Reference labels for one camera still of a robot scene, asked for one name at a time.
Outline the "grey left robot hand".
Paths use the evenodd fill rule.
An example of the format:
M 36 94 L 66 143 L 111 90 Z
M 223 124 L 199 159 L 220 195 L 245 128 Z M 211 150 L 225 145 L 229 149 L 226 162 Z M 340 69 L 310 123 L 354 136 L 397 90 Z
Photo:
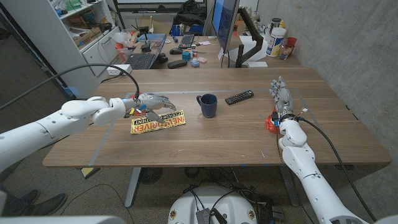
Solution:
M 147 119 L 158 123 L 163 123 L 164 120 L 156 114 L 154 110 L 159 110 L 161 108 L 176 110 L 175 105 L 171 103 L 166 96 L 157 95 L 155 93 L 142 93 L 137 98 L 123 99 L 123 102 L 127 111 L 135 109 L 139 112 L 145 112 Z

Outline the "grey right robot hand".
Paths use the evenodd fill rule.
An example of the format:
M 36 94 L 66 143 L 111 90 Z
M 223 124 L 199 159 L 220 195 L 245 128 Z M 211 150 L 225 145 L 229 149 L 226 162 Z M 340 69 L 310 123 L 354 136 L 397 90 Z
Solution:
M 275 109 L 279 114 L 281 120 L 293 116 L 293 98 L 286 87 L 285 81 L 282 77 L 278 80 L 271 82 L 271 88 L 269 89 L 274 101 Z

